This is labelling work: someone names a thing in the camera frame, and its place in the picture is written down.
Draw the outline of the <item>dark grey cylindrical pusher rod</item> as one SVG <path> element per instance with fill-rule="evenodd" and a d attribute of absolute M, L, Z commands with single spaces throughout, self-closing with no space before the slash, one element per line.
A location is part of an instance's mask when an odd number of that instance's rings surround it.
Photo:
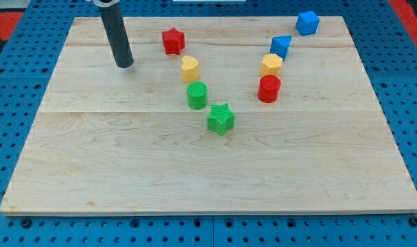
<path fill-rule="evenodd" d="M 117 3 L 108 8 L 99 8 L 99 11 L 115 64 L 120 68 L 130 67 L 134 63 L 134 59 L 120 4 Z"/>

